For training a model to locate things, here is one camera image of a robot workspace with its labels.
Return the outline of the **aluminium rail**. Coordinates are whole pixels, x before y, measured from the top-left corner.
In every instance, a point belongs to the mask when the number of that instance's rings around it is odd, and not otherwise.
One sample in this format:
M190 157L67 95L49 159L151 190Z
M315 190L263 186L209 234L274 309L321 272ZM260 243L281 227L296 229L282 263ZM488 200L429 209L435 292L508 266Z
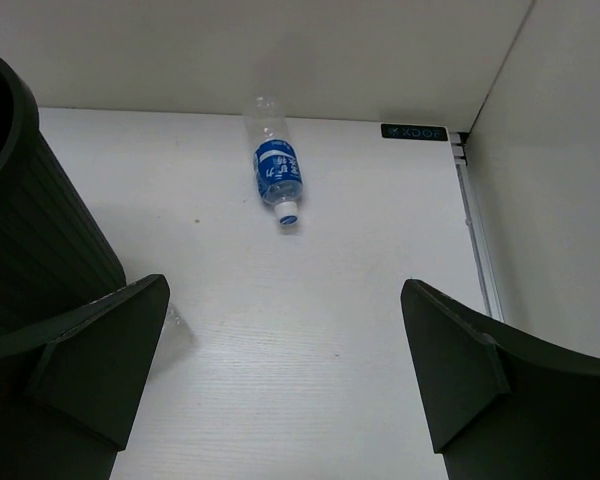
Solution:
M449 134L465 209L465 223L469 229L472 242L485 311L492 318L504 323L505 318L489 255L478 198L469 172L469 160L466 154L466 141L468 137L469 134L466 132L452 132Z

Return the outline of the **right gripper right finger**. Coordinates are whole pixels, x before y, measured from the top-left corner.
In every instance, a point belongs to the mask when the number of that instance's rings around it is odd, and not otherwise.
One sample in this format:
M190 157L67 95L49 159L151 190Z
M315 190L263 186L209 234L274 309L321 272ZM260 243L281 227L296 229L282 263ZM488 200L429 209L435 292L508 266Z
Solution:
M600 359L416 279L401 292L430 438L451 479L600 479Z

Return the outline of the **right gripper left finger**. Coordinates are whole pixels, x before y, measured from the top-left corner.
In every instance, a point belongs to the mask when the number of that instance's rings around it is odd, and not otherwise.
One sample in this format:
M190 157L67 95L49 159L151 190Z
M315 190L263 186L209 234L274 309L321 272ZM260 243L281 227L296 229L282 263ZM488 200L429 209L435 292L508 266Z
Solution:
M170 298L161 274L0 335L0 479L107 479Z

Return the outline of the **green label clear bottle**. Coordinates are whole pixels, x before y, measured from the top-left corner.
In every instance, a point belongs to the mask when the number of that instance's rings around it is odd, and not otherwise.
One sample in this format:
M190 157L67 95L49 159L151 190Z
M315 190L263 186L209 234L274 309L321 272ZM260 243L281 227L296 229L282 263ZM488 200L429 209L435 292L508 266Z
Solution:
M169 351L186 351L193 344L193 333L176 305L167 307L161 333L161 344Z

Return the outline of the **blue label clear bottle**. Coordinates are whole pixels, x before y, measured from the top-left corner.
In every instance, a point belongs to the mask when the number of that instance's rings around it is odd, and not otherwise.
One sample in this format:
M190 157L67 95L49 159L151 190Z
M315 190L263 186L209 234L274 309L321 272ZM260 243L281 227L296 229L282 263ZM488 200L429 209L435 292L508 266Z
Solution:
M292 227L299 221L303 179L281 104L257 96L243 118L259 197L280 227Z

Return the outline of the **right black table label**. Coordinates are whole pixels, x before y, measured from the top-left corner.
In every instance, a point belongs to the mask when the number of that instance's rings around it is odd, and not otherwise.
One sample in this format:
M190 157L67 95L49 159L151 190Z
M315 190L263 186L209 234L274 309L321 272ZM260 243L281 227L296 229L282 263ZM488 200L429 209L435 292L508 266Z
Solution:
M382 123L381 135L386 139L447 142L444 127Z

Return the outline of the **black ribbed plastic bin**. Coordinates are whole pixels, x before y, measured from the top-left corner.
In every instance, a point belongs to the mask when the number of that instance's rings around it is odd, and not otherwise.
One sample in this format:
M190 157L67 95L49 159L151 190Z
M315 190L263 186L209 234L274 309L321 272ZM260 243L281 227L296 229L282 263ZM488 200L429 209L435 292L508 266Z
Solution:
M0 58L0 340L126 284L124 269Z

